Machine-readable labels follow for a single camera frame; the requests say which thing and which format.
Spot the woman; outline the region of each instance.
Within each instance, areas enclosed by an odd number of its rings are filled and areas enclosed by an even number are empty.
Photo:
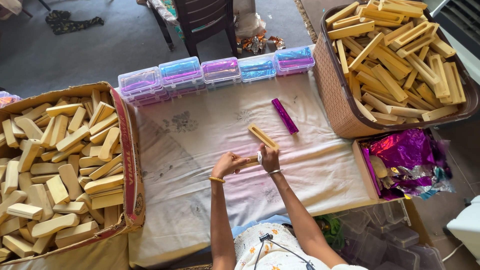
[[[260,222],[248,228],[235,239],[228,222],[227,207],[223,193],[223,178],[239,173],[238,167],[250,161],[228,152],[212,169],[212,213],[210,235],[212,242],[213,270],[366,270],[348,265],[325,241],[325,238],[310,214],[288,185],[280,171],[278,150],[260,144],[262,165],[270,174],[287,208],[296,238],[282,223]],[[269,233],[260,242],[260,236]]]

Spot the cardboard box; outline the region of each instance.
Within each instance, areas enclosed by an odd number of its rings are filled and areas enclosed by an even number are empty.
[[[370,176],[370,173],[368,171],[367,167],[367,162],[363,158],[363,154],[361,152],[360,144],[359,141],[365,140],[367,138],[362,138],[362,139],[356,139],[353,144],[352,144],[352,149],[353,149],[353,156],[355,157],[355,161],[357,163],[357,166],[359,168],[359,173],[362,177],[363,184],[365,185],[365,189],[367,189],[367,194],[370,199],[375,200],[377,203],[385,203],[387,200],[380,198],[378,196],[377,190],[375,189],[375,185],[373,184],[373,179]]]
[[[10,104],[0,109],[0,121],[10,119],[10,114],[22,114],[27,108],[35,107],[43,103],[55,105],[62,96],[66,97],[90,97],[92,90],[97,89],[100,92],[110,92],[113,97],[114,106],[117,109],[120,128],[120,144],[123,158],[123,214],[120,216],[117,224],[104,228],[94,237],[78,242],[76,244],[59,248],[36,257],[22,258],[7,261],[0,266],[16,264],[37,258],[46,258],[48,256],[74,250],[85,245],[89,245],[118,234],[128,233],[141,228],[145,221],[145,192],[142,179],[142,170],[138,155],[138,134],[135,122],[135,114],[132,108],[128,108],[120,98],[117,91],[107,82],[98,82],[81,86],[71,86],[68,89],[51,91],[36,97],[26,98],[16,103]],[[14,149],[4,145],[0,147],[0,158],[14,158],[21,154],[21,150]]]

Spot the floral top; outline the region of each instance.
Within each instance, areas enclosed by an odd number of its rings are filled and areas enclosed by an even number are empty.
[[[330,270],[319,259],[306,255],[297,239],[285,227],[272,223],[255,225],[235,238],[235,253],[237,255],[235,270],[253,270],[260,248],[262,250],[257,264],[258,270],[306,270],[306,264],[303,260],[278,245],[267,240],[261,247],[262,243],[259,237],[266,233],[272,234],[275,243],[295,252],[307,260],[316,270]],[[360,266],[341,264],[334,266],[332,270],[366,269]]]

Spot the gold bangle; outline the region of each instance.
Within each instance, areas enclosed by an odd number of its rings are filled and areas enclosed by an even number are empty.
[[[220,178],[216,178],[216,177],[209,177],[208,180],[210,180],[210,181],[212,181],[212,180],[220,181],[220,182],[222,182],[223,184],[225,184],[225,180],[220,179]]]

